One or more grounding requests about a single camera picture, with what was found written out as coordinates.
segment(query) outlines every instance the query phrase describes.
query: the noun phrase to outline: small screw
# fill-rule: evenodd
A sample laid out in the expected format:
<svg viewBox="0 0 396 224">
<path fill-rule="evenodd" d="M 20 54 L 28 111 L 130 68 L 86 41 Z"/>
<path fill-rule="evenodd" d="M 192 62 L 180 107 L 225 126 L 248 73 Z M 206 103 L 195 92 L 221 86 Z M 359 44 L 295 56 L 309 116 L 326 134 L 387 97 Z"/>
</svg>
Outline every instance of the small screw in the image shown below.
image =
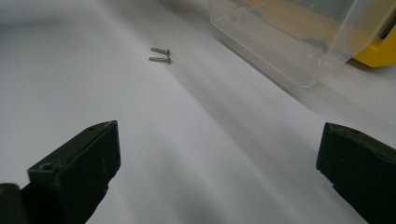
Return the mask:
<svg viewBox="0 0 396 224">
<path fill-rule="evenodd" d="M 157 52 L 157 53 L 161 53 L 164 55 L 170 55 L 171 51 L 169 49 L 155 49 L 155 48 L 151 48 L 152 51 Z"/>
<path fill-rule="evenodd" d="M 171 64 L 171 58 L 167 57 L 167 58 L 154 58 L 154 57 L 150 57 L 148 58 L 150 61 L 154 61 L 154 62 L 160 62 L 160 63 L 168 63 Z"/>
</svg>

